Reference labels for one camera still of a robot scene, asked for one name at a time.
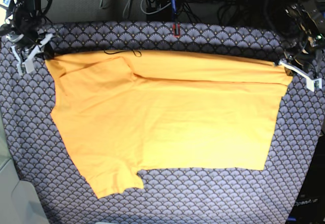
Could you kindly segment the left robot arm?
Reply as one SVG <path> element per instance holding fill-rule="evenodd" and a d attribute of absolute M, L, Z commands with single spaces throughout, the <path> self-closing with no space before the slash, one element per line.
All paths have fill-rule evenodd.
<path fill-rule="evenodd" d="M 265 9 L 270 0 L 266 0 Z M 324 50 L 324 0 L 280 0 L 299 29 L 296 44 L 284 51 L 289 65 L 318 77 Z"/>

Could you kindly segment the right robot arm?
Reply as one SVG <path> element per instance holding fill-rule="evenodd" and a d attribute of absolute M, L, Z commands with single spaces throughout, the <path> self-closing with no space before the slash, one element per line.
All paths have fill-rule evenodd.
<path fill-rule="evenodd" d="M 1 37 L 19 50 L 19 58 L 27 58 L 34 48 L 37 57 L 52 59 L 54 51 L 49 42 L 45 45 L 46 32 L 39 33 L 40 26 L 47 22 L 47 13 L 53 0 L 1 0 Z"/>

